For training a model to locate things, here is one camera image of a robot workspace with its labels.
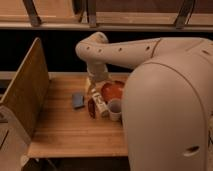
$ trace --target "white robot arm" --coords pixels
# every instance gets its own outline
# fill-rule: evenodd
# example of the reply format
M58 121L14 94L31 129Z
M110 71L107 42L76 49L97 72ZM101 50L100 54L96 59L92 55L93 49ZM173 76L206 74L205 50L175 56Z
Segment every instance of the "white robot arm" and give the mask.
M158 38L109 44L97 32L76 46L93 82L105 63L134 69L122 97L132 171L207 171L213 42Z

